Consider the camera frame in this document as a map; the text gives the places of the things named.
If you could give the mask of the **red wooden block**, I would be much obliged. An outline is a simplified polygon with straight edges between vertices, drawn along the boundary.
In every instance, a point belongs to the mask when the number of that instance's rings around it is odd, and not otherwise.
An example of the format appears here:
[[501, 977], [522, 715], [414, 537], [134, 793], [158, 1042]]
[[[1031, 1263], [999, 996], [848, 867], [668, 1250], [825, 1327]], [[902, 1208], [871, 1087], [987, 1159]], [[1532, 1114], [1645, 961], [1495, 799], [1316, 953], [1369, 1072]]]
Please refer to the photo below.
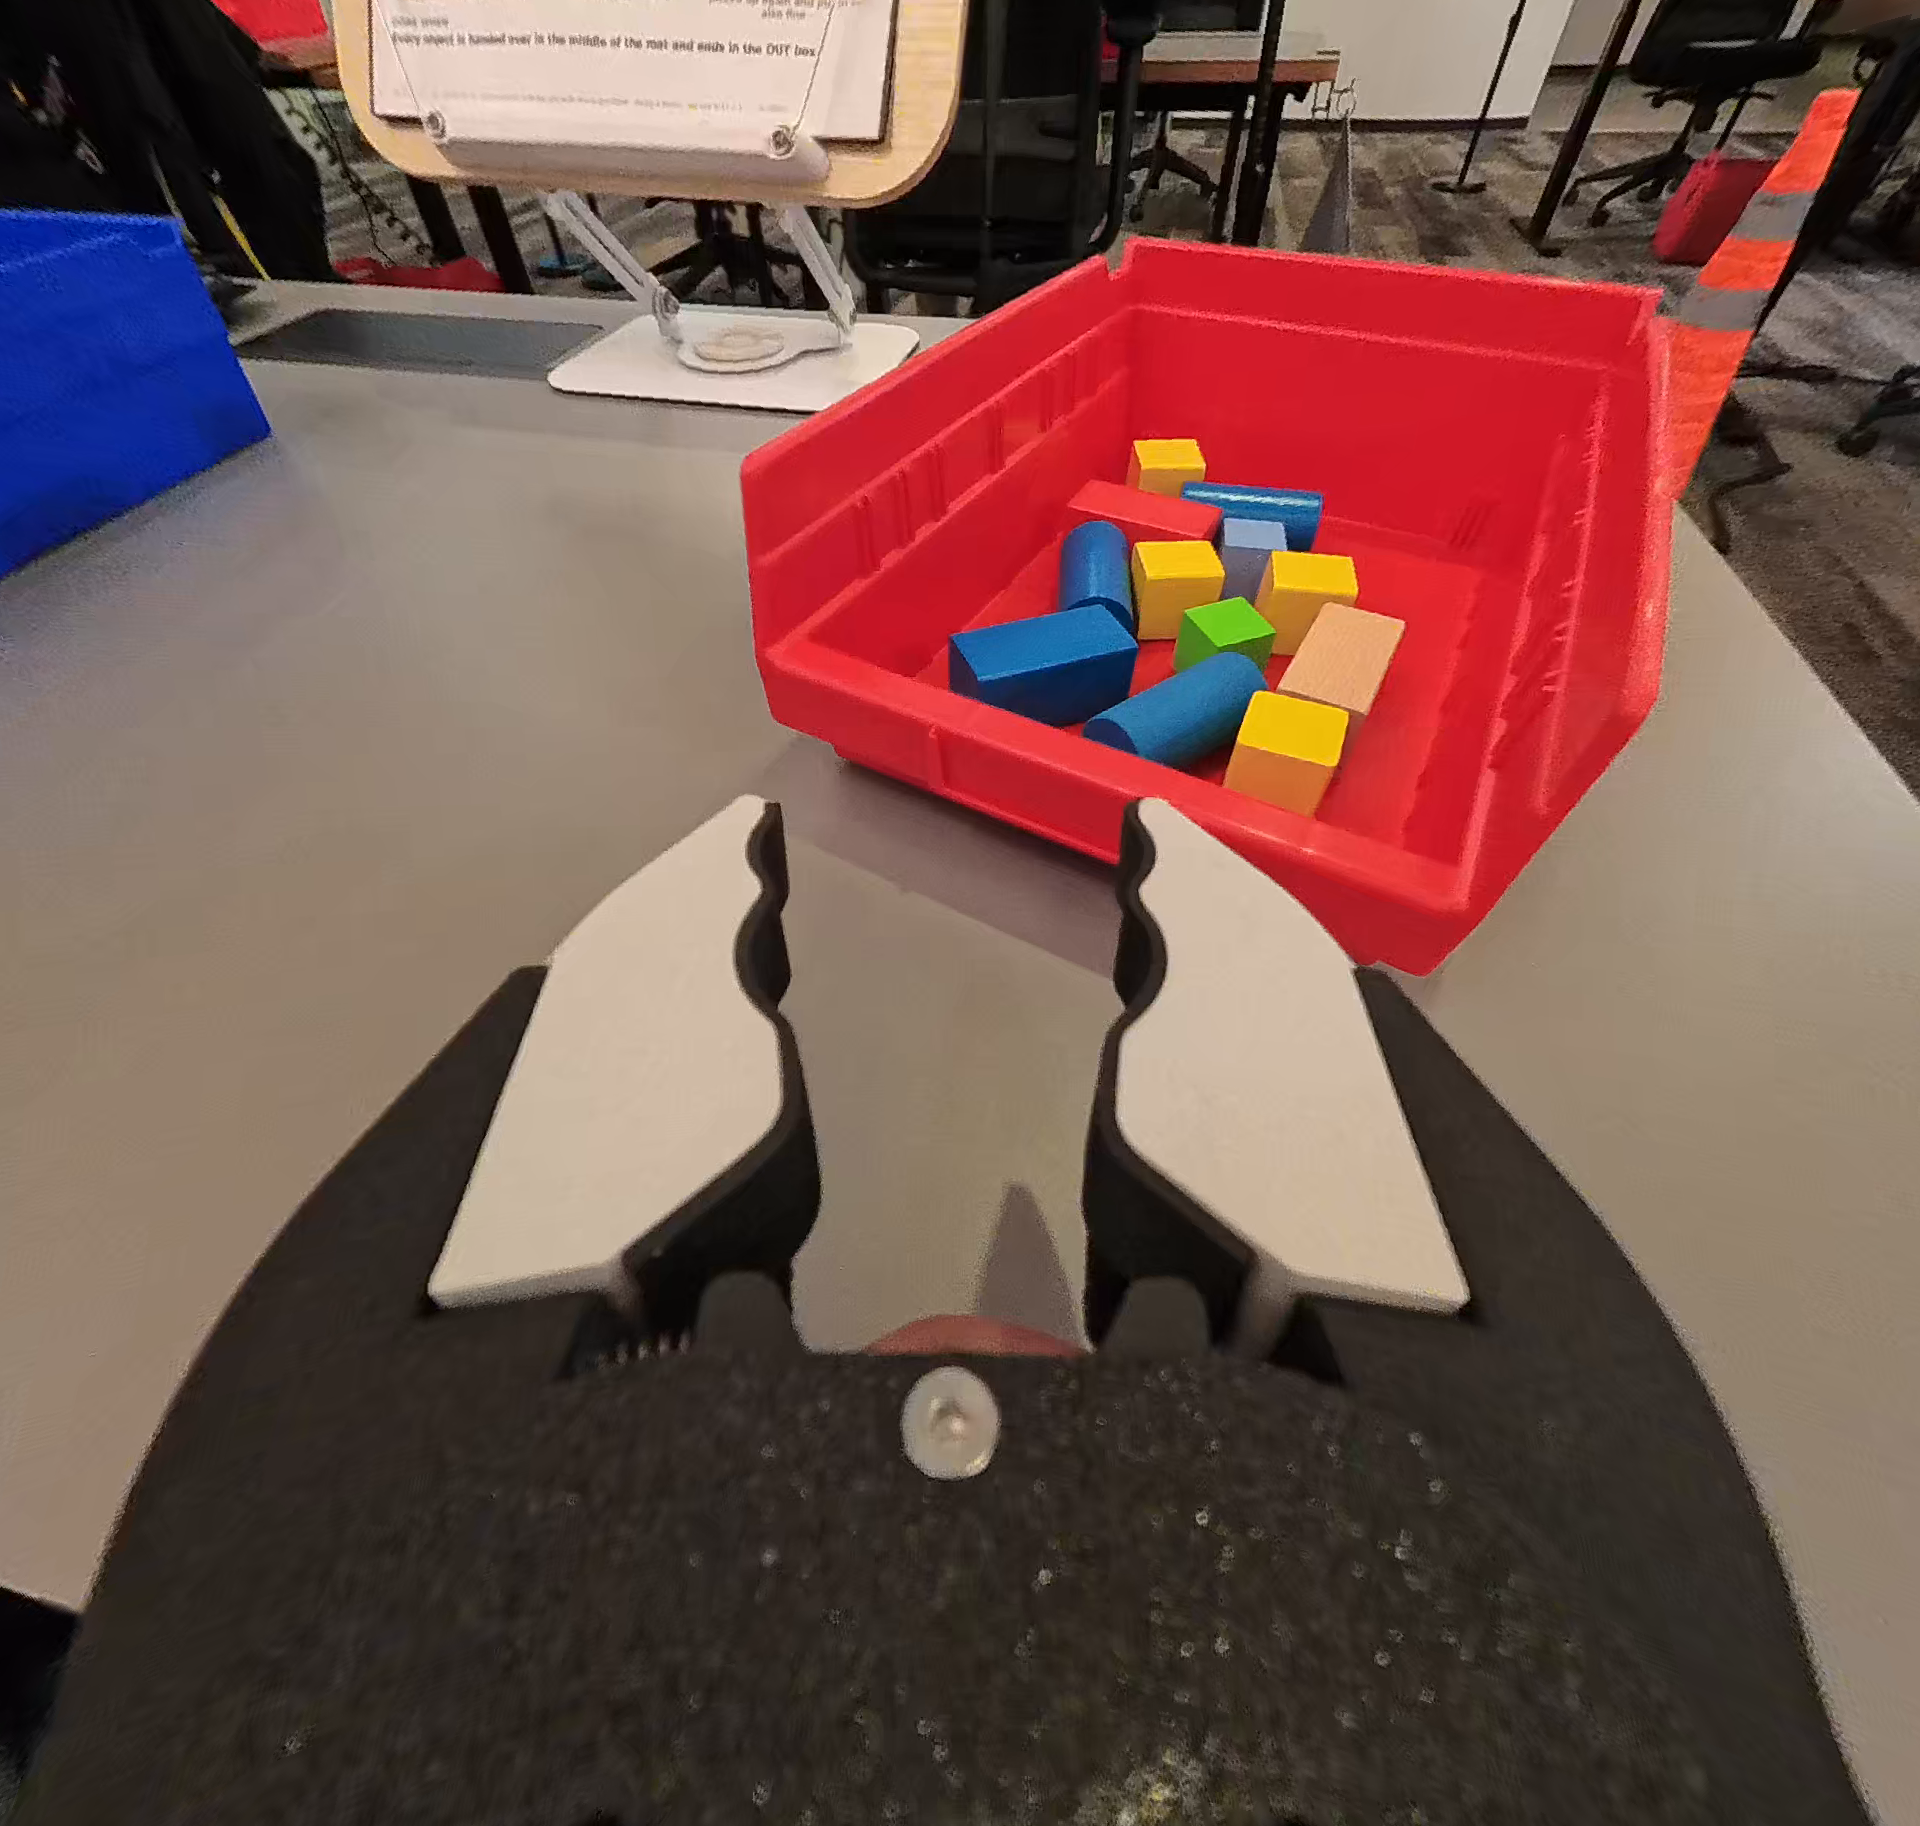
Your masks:
[[1144, 493], [1107, 479], [1088, 479], [1065, 501], [1057, 537], [1064, 542], [1082, 523], [1111, 523], [1130, 544], [1216, 542], [1221, 513], [1184, 495]]

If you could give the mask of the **green wooden cube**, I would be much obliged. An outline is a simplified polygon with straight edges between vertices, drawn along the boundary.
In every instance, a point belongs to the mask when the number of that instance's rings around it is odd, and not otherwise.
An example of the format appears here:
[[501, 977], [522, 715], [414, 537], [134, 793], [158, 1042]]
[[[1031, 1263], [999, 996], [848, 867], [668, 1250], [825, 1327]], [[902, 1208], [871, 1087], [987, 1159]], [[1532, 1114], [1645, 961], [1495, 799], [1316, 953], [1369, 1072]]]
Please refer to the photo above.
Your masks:
[[1193, 605], [1181, 615], [1171, 669], [1187, 673], [1220, 655], [1241, 655], [1265, 670], [1276, 654], [1276, 640], [1272, 624], [1249, 598], [1216, 598]]

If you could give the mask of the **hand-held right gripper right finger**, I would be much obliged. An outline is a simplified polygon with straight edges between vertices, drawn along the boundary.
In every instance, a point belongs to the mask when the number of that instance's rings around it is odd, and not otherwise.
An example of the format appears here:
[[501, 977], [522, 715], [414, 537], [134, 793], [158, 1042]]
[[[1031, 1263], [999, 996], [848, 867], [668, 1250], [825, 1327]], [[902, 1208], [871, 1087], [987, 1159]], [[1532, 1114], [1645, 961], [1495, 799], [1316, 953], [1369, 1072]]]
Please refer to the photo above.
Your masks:
[[1164, 799], [1121, 818], [1118, 1015], [1082, 1169], [1082, 1314], [1175, 1282], [1208, 1325], [1298, 1300], [1471, 1305], [1359, 970], [1278, 881]]

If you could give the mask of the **blue plastic bin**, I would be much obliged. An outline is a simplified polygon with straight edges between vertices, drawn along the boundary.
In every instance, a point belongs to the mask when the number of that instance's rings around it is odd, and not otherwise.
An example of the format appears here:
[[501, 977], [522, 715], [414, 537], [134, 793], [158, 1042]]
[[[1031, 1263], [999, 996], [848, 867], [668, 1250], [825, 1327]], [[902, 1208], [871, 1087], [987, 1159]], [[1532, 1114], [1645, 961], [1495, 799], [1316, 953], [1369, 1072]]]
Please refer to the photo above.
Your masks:
[[2, 211], [2, 573], [271, 438], [173, 216]]

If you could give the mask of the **red bag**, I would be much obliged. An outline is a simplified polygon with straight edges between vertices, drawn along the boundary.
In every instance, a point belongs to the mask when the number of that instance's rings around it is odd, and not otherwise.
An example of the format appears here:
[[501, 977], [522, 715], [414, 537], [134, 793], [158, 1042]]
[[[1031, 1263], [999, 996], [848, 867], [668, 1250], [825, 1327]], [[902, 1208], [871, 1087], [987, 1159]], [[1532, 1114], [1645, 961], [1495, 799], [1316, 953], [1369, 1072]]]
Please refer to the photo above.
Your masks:
[[1704, 267], [1774, 164], [1777, 158], [1727, 149], [1698, 158], [1658, 214], [1651, 238], [1652, 259], [1666, 267]]

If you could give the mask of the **black office chair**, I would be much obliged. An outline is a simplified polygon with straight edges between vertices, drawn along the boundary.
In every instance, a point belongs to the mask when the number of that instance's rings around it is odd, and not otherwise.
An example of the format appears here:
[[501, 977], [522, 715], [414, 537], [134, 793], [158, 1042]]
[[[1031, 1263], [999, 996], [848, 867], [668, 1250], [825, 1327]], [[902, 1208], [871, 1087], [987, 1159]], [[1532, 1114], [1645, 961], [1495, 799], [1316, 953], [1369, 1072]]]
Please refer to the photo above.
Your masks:
[[1683, 104], [1677, 135], [1647, 158], [1585, 174], [1569, 195], [1597, 189], [1590, 228], [1604, 228], [1625, 202], [1658, 204], [1692, 169], [1702, 135], [1727, 144], [1740, 114], [1773, 99], [1819, 64], [1821, 40], [1805, 30], [1800, 0], [1658, 0], [1626, 73], [1651, 104]]

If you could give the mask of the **blue wooden cylinder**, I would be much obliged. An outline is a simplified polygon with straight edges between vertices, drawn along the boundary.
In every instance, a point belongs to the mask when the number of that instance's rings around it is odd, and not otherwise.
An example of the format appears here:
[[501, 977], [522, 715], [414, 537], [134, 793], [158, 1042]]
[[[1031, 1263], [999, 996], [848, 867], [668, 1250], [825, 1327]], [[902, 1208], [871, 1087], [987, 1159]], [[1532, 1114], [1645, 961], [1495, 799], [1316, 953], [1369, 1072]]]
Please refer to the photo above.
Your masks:
[[1097, 609], [1111, 612], [1130, 635], [1137, 635], [1131, 542], [1122, 527], [1103, 518], [1073, 523], [1061, 542], [1059, 610]]
[[1293, 550], [1316, 546], [1324, 517], [1324, 495], [1316, 490], [1193, 479], [1181, 497], [1216, 508], [1223, 520], [1278, 523]]
[[1248, 705], [1263, 693], [1260, 665], [1218, 654], [1094, 713], [1082, 737], [1147, 762], [1191, 768], [1234, 743]]

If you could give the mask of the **yellow wooden cube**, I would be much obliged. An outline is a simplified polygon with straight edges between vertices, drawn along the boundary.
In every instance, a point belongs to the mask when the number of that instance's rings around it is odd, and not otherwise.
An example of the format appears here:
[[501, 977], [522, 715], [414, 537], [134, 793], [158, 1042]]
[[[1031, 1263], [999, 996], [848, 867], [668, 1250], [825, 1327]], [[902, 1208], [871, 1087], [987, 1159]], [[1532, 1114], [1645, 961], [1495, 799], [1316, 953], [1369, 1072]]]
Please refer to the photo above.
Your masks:
[[1355, 606], [1357, 564], [1347, 554], [1279, 549], [1266, 554], [1253, 606], [1270, 632], [1270, 655], [1293, 657], [1321, 612]]

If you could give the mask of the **natural wooden block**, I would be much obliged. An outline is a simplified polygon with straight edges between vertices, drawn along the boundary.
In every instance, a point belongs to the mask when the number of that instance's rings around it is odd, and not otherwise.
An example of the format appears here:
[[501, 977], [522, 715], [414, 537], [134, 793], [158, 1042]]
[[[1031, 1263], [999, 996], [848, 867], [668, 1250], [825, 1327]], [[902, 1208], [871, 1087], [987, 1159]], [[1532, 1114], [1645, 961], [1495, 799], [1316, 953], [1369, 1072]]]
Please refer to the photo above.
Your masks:
[[1406, 622], [1396, 615], [1328, 603], [1285, 660], [1272, 690], [1362, 720], [1376, 709], [1403, 635]]

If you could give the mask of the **wooden table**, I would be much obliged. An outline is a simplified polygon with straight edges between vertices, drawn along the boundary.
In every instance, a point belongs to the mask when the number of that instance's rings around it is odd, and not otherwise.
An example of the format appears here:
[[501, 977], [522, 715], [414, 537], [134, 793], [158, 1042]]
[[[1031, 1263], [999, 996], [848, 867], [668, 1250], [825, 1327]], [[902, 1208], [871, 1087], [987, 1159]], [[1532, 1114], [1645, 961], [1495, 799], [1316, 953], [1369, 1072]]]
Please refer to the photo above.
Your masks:
[[[1208, 204], [1208, 238], [1253, 246], [1272, 195], [1289, 102], [1308, 102], [1337, 80], [1340, 49], [1306, 33], [1279, 33], [1260, 67], [1260, 30], [1175, 30], [1143, 56], [1133, 157], [1126, 178], [1126, 219], [1140, 224], [1147, 199], [1166, 175], [1191, 185]], [[1171, 145], [1179, 115], [1223, 119], [1220, 169], [1208, 174]]]

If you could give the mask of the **clipboard with instruction sheet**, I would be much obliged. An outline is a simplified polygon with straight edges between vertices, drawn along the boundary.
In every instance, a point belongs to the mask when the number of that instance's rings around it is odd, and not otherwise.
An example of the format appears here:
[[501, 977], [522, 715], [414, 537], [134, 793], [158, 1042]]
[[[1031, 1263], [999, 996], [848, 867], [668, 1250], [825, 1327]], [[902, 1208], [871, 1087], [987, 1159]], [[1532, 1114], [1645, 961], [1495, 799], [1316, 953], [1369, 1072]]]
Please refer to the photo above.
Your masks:
[[350, 112], [417, 179], [871, 210], [961, 104], [968, 0], [332, 0]]

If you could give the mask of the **red plastic bin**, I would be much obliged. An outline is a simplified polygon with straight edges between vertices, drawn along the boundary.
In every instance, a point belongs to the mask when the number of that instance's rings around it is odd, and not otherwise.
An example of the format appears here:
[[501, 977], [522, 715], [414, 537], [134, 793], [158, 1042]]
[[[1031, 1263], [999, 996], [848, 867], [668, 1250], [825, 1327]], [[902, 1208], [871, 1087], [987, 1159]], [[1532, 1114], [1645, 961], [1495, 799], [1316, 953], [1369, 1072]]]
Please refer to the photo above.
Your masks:
[[[1437, 970], [1658, 693], [1667, 325], [1643, 284], [1137, 238], [957, 327], [742, 469], [771, 715], [1116, 857], [1140, 797], [1284, 883], [1361, 965]], [[948, 639], [1059, 593], [1067, 510], [1137, 438], [1324, 497], [1406, 626], [1321, 812], [956, 701]]]

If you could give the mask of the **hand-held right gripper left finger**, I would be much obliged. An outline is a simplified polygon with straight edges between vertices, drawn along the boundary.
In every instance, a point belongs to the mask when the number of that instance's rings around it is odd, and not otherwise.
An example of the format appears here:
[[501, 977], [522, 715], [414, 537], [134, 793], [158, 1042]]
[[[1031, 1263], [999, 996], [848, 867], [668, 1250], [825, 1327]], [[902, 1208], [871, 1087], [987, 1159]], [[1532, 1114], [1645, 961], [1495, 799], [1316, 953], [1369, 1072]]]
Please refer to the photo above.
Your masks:
[[554, 950], [431, 1272], [438, 1309], [591, 1294], [695, 1317], [725, 1276], [785, 1298], [822, 1203], [780, 805], [736, 799]]

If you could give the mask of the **orange striped bar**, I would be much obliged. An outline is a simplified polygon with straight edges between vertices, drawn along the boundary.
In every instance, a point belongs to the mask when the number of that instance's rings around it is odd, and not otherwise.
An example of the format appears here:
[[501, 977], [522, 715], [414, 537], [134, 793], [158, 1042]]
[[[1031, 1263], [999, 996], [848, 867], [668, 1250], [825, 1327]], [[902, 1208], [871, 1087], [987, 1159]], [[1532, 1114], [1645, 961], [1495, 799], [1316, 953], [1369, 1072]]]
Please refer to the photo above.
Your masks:
[[1658, 489], [1672, 501], [1692, 482], [1692, 469], [1762, 325], [1763, 307], [1787, 276], [1806, 214], [1857, 104], [1861, 87], [1833, 87], [1815, 96], [1787, 153], [1743, 205], [1692, 286], [1662, 315], [1667, 435]]

